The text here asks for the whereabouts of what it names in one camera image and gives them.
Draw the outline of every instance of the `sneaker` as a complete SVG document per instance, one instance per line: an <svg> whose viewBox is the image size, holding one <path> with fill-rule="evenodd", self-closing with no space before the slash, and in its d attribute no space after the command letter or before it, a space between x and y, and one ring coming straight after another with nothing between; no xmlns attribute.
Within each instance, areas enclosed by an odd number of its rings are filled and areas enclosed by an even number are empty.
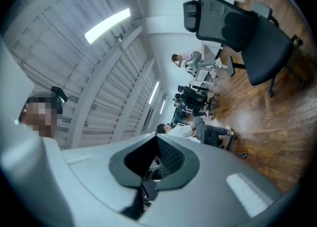
<svg viewBox="0 0 317 227"><path fill-rule="evenodd" d="M234 132L231 130L231 126L226 126L226 129L228 130L228 135L234 135Z"/></svg>

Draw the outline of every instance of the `chair armrest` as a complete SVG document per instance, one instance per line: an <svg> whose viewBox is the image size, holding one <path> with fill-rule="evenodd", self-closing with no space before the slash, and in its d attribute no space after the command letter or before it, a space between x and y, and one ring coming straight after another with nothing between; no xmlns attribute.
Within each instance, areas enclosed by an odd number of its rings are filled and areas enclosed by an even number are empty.
<svg viewBox="0 0 317 227"><path fill-rule="evenodd" d="M228 57L228 63L227 63L227 66L228 66L228 74L230 77L234 76L234 74L236 73L235 69L234 69L234 65L233 65L233 61L232 61L232 57L229 56Z"/></svg>
<svg viewBox="0 0 317 227"><path fill-rule="evenodd" d="M273 10L264 3L256 1L252 2L251 11L260 16L263 16L267 20L271 20L277 27L279 27L278 21L272 16Z"/></svg>

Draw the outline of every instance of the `ceiling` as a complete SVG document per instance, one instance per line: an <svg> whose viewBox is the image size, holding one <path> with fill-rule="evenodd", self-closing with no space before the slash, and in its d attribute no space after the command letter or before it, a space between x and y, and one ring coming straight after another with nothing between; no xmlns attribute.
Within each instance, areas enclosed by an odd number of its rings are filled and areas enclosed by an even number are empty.
<svg viewBox="0 0 317 227"><path fill-rule="evenodd" d="M122 21L89 44L84 34L125 8ZM165 98L153 55L141 41L136 0L16 0L2 26L4 42L35 84L68 96L56 140L62 149L112 143L152 131ZM123 34L120 43L116 36ZM147 127L143 124L153 108Z"/></svg>

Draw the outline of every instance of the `chair headrest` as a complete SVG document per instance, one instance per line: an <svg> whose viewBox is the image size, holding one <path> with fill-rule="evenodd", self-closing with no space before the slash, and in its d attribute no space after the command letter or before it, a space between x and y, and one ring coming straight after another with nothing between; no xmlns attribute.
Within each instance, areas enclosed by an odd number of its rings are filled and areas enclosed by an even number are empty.
<svg viewBox="0 0 317 227"><path fill-rule="evenodd" d="M196 0L183 3L184 27L189 32L196 32L199 29L202 15L201 4Z"/></svg>

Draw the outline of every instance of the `white beam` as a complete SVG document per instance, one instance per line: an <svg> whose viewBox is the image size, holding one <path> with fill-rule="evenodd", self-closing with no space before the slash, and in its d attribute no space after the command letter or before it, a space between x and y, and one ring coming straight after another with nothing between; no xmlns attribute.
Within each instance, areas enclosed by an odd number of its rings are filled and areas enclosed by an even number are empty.
<svg viewBox="0 0 317 227"><path fill-rule="evenodd" d="M152 85L152 89L151 89L151 91L150 91L150 93L148 95L147 103L146 103L146 105L145 105L145 107L144 107L144 109L142 111L141 117L140 117L139 122L137 124L137 128L135 129L134 136L138 136L138 135L141 134L144 122L145 122L145 120L147 118L148 112L149 112L150 107L151 107L151 105L149 104L149 100L150 100L151 95L152 95L152 93L154 91L154 87L155 87L156 83L157 83L157 81L155 81L154 84Z"/></svg>
<svg viewBox="0 0 317 227"><path fill-rule="evenodd" d="M157 116L158 110L159 110L159 108L160 108L160 103L161 103L161 101L162 101L163 94L164 94L164 91L163 91L163 89L161 89L161 90L159 91L158 98L157 98L157 100L156 100L156 102L155 102L155 105L154 105L154 111L153 111L154 113L153 113L153 115L151 116L151 119L150 119L150 121L149 121L148 129L151 129L152 126L153 126L153 122L154 122L154 120L155 120L155 118L156 118L156 116Z"/></svg>
<svg viewBox="0 0 317 227"><path fill-rule="evenodd" d="M132 41L140 34L143 27L139 26L137 29L131 29L124 35L122 46L129 46ZM85 120L88 116L90 107L96 98L106 77L120 59L123 50L120 45L116 45L106 54L102 61L98 64L93 74L89 78L83 92L78 100L74 115L72 117L67 143L71 148L78 148L82 130L84 128Z"/></svg>
<svg viewBox="0 0 317 227"><path fill-rule="evenodd" d="M135 105L135 102L137 101L140 92L142 90L142 87L145 85L144 78L147 78L151 68L154 64L155 60L153 58L149 59L146 63L144 68L141 71L141 74L139 75L136 83L133 86L133 89L129 95L129 98L127 102L124 105L123 111L119 117L119 121L115 126L112 138L110 142L119 141L121 139L122 133L124 131L124 128L128 122L129 116L132 112L133 106Z"/></svg>

